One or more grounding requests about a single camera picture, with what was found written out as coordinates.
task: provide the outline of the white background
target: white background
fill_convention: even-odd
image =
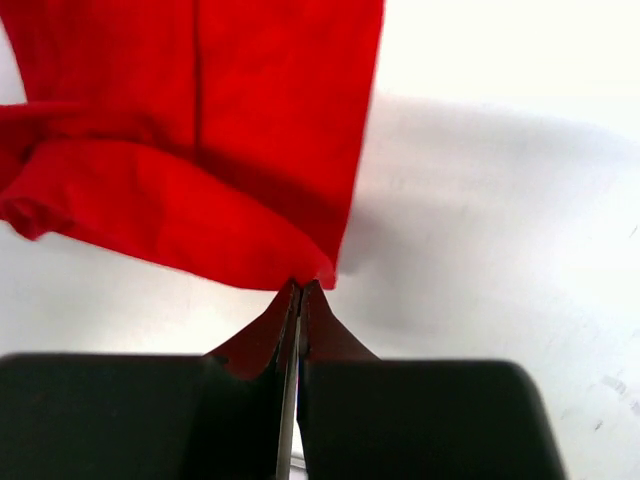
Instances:
[[[381,356],[522,364],[577,480],[640,478],[636,5],[389,0],[329,294]],[[0,354],[201,353],[271,297],[0,227]]]

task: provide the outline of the folded red cloth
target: folded red cloth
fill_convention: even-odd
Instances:
[[[381,0],[0,0],[0,218],[247,288],[335,283]]]

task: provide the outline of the red towel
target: red towel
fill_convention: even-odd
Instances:
[[[0,0],[0,218],[230,285],[335,283],[381,0]]]

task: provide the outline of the white surface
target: white surface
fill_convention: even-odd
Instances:
[[[577,480],[640,478],[636,3],[389,0],[329,294],[382,356],[521,363]],[[0,353],[204,352],[271,298],[5,227],[0,272]]]

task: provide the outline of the cloth fold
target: cloth fold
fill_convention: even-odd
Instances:
[[[335,284],[375,0],[0,0],[0,218],[234,286]]]

